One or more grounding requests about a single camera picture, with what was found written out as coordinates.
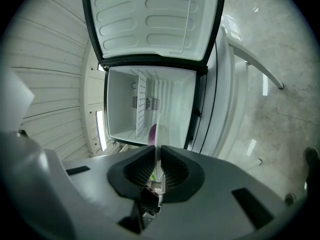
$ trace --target refrigerator door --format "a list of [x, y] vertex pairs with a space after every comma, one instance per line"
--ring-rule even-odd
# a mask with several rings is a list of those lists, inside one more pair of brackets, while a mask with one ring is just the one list
[[224, 0], [82, 0], [102, 66], [153, 65], [201, 71]]

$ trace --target purple object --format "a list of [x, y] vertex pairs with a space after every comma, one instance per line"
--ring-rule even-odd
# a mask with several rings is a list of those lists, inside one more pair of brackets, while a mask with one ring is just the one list
[[149, 131], [149, 137], [148, 137], [148, 145], [152, 146], [155, 144], [156, 141], [156, 128], [157, 124], [152, 125], [150, 131]]

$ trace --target light fixture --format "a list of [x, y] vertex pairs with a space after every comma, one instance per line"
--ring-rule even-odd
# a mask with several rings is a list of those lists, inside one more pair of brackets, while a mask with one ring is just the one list
[[102, 151], [107, 148], [106, 137], [105, 137], [105, 128], [104, 128], [104, 118], [102, 110], [95, 112], [96, 125], [98, 127], [98, 137], [100, 141], [100, 146]]
[[102, 72], [105, 72], [104, 68], [100, 64], [98, 64], [98, 70], [102, 71]]
[[263, 74], [262, 76], [262, 95], [267, 96], [268, 95], [268, 77]]
[[254, 148], [255, 148], [256, 143], [257, 143], [257, 141], [255, 141], [254, 139], [251, 140], [250, 145], [249, 145], [249, 147], [248, 147], [248, 151], [246, 152], [246, 154], [247, 154], [248, 156], [251, 155], [252, 151], [253, 151]]

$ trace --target white wall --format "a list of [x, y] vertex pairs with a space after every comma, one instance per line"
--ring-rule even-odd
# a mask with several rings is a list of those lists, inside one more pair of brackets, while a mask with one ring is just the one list
[[3, 36], [0, 66], [33, 92], [23, 126], [61, 160], [88, 157], [80, 112], [89, 35], [82, 0], [26, 0]]
[[88, 46], [83, 63], [80, 88], [80, 109], [83, 121], [84, 137], [91, 156], [111, 155], [121, 149], [120, 143], [109, 140], [107, 129], [104, 129], [106, 149], [102, 151], [97, 128], [96, 112], [102, 111], [104, 116], [104, 91], [106, 73], [98, 70], [98, 59], [92, 46]]

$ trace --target concrete floor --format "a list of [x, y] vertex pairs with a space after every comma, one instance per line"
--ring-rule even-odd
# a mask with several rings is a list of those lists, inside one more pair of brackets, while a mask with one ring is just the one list
[[[221, 24], [277, 74], [280, 90], [252, 65], [243, 121], [227, 161], [281, 198], [305, 195], [303, 151], [320, 148], [320, 49], [291, 0], [225, 0]], [[267, 93], [263, 85], [268, 81]], [[259, 166], [245, 166], [262, 160]]]

